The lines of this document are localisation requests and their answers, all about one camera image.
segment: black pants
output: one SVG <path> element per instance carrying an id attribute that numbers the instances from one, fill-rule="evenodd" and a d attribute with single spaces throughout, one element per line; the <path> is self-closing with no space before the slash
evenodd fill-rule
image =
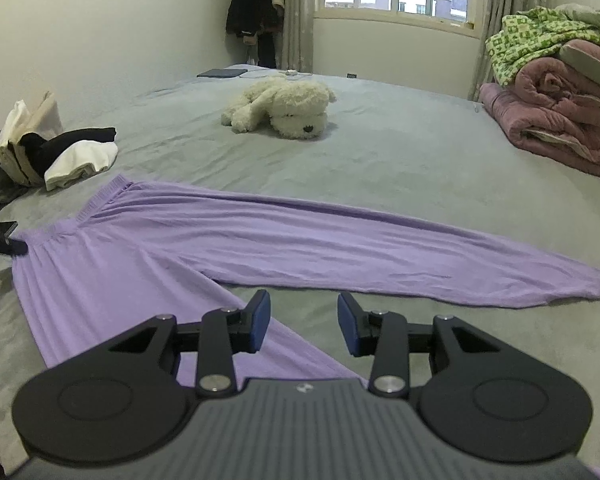
<path id="1" fill-rule="evenodd" d="M 273 43 L 272 32 L 258 35 L 258 66 L 276 67 L 276 46 Z"/>

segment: stuffed dog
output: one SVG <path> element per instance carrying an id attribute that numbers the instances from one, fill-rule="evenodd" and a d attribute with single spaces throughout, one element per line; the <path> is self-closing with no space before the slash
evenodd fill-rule
<path id="1" fill-rule="evenodd" d="M 231 103 L 222 113 L 222 124 L 238 133 L 252 132 L 268 117 L 283 139 L 311 139 L 324 131 L 327 106 L 335 101 L 333 91 L 317 81 L 269 77 Z"/>

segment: window frame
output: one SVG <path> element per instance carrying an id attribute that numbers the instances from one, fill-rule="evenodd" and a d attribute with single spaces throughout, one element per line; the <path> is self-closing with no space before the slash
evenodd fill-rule
<path id="1" fill-rule="evenodd" d="M 354 5 L 360 4 L 360 0 L 354 0 Z M 482 33 L 482 19 L 484 17 L 484 6 L 486 0 L 468 0 L 466 22 L 457 22 L 426 14 L 415 14 L 411 12 L 400 12 L 398 0 L 391 0 L 392 10 L 363 9 L 334 9 L 324 6 L 324 0 L 315 1 L 314 17 L 318 19 L 334 20 L 363 20 L 372 22 L 400 23 L 415 27 L 433 28 L 472 38 L 480 38 Z M 427 0 L 427 10 L 433 5 L 433 0 Z"/>

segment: green checkered blanket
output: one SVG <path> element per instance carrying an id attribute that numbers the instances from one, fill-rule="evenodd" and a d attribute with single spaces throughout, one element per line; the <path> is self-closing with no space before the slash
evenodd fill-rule
<path id="1" fill-rule="evenodd" d="M 559 10 L 535 7 L 502 19 L 502 30 L 486 44 L 498 83 L 512 83 L 529 61 L 552 56 L 567 41 L 587 40 L 600 46 L 600 30 L 570 20 Z"/>

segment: window sill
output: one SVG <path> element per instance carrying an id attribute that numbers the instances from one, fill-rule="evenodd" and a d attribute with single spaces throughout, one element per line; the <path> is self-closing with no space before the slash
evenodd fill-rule
<path id="1" fill-rule="evenodd" d="M 443 18 L 432 18 L 408 12 L 393 12 L 390 10 L 375 9 L 318 9 L 314 12 L 314 18 L 322 20 L 363 20 L 366 22 L 399 23 L 401 25 L 412 25 L 413 27 L 433 28 L 443 32 L 461 34 L 471 38 L 480 38 L 480 30 L 470 28 L 468 24 L 458 23 Z"/>

